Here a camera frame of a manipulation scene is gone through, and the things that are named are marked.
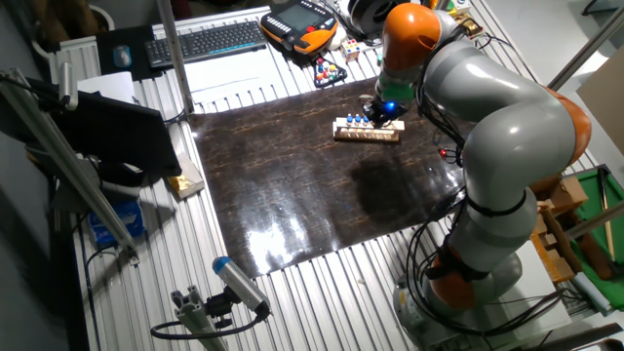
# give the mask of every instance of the mouse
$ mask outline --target mouse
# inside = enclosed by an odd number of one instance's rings
[[[117,68],[128,68],[133,64],[130,48],[127,45],[120,45],[113,49],[113,63]]]

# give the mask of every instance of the wall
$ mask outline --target wall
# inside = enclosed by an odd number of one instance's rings
[[[42,79],[0,4],[0,69]],[[64,304],[51,263],[48,181],[23,144],[0,133],[0,348],[68,350]]]

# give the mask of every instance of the computer monitor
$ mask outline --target computer monitor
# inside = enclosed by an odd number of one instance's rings
[[[37,92],[59,96],[57,85],[29,78],[28,83]],[[25,143],[36,142],[2,95],[0,108],[0,132]],[[129,164],[150,176],[182,172],[160,111],[80,92],[76,110],[51,115],[76,152],[97,156],[102,163]]]

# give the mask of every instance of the green board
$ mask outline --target green board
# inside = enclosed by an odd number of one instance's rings
[[[590,170],[576,175],[585,194],[589,198],[577,210],[576,214],[582,220],[589,219],[599,214],[603,210],[601,193],[598,182],[598,170]],[[622,187],[609,174],[606,179],[605,190],[607,202],[610,206],[615,206],[624,199],[624,191]],[[611,221],[611,234],[613,235],[613,247],[615,249],[616,261],[621,264],[624,261],[624,216],[620,216]],[[604,253],[609,256],[606,246],[605,227],[596,228],[592,231],[592,236],[596,239],[598,245],[603,249]],[[614,309],[624,310],[624,278],[616,278],[610,281],[601,280],[594,269],[588,264],[587,259],[578,248],[575,241],[571,242],[574,253],[581,261],[583,270],[592,283],[598,288],[604,297],[611,303]]]
[[[576,214],[581,220],[587,220],[603,211],[601,193],[598,182],[598,170],[591,170],[576,175],[581,183],[585,194],[589,198],[577,210]],[[615,206],[624,200],[624,190],[615,181],[611,174],[608,175],[605,185],[606,200],[608,205]],[[613,236],[613,247],[615,250],[615,261],[619,264],[624,263],[624,216],[620,216],[611,221],[611,234]],[[601,226],[592,230],[592,235],[604,252],[608,255],[606,245],[605,227]]]

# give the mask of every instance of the toy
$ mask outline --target toy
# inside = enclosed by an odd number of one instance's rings
[[[347,40],[340,45],[340,53],[345,62],[358,59],[360,51],[360,44],[355,39]]]
[[[317,88],[325,88],[347,77],[346,69],[337,66],[331,61],[318,57],[315,62],[316,69],[314,71],[316,79],[314,79],[314,86]]]
[[[375,128],[366,116],[349,114],[337,117],[333,124],[334,140],[399,141],[399,132],[405,130],[403,121],[392,121]]]

